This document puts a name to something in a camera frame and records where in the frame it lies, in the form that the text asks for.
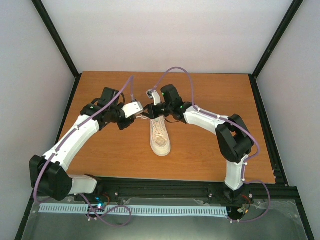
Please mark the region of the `white shoelace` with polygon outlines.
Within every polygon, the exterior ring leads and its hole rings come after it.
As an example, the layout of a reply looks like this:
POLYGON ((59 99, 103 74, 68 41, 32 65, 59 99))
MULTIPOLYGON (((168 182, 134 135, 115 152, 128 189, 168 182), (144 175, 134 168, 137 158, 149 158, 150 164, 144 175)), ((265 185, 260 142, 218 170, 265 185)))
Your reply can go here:
POLYGON ((154 119, 150 119, 149 117, 147 116, 144 116, 142 114, 139 114, 136 116, 137 119, 142 119, 142 120, 150 120, 150 121, 153 121, 153 122, 159 122, 159 121, 164 121, 164 117, 163 116, 160 116, 160 117, 157 117, 157 118, 154 118, 154 119))

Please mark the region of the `white sneaker shoe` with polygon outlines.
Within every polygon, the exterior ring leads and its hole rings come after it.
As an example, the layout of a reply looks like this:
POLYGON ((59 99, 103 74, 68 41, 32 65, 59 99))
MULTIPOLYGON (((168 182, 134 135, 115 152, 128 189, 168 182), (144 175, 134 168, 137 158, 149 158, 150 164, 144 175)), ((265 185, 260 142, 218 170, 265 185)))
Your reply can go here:
POLYGON ((150 146, 152 151, 160 157, 165 157, 171 152, 171 142, 165 124, 165 118, 160 116, 151 119, 150 123, 150 146))

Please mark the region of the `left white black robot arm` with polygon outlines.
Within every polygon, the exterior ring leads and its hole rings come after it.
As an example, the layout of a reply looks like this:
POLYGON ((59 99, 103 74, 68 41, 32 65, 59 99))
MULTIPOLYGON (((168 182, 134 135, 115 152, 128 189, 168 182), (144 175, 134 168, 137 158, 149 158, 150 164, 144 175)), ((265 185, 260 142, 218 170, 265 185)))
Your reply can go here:
POLYGON ((101 181, 90 174, 69 175, 71 162, 97 132, 110 123, 116 123, 120 130, 128 128, 136 115, 143 112, 141 103, 120 102, 124 94, 105 87, 101 97, 95 98, 80 112, 71 129, 43 156, 34 155, 29 161, 33 198, 37 194, 61 201, 68 195, 86 194, 92 201, 103 198, 104 188, 101 181))

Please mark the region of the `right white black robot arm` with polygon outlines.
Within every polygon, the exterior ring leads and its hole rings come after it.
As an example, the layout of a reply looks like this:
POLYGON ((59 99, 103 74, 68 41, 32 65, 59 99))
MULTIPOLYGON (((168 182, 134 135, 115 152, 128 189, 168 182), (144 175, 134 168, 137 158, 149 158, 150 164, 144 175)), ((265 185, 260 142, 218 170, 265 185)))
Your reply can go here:
POLYGON ((244 191, 245 166, 254 146, 253 137, 243 119, 234 114, 220 116, 184 102, 172 84, 161 88, 164 102, 156 90, 149 89, 146 95, 153 103, 144 107, 144 116, 154 120, 172 116, 177 122, 200 127, 217 137, 220 153, 226 159, 226 177, 223 195, 233 202, 244 191))

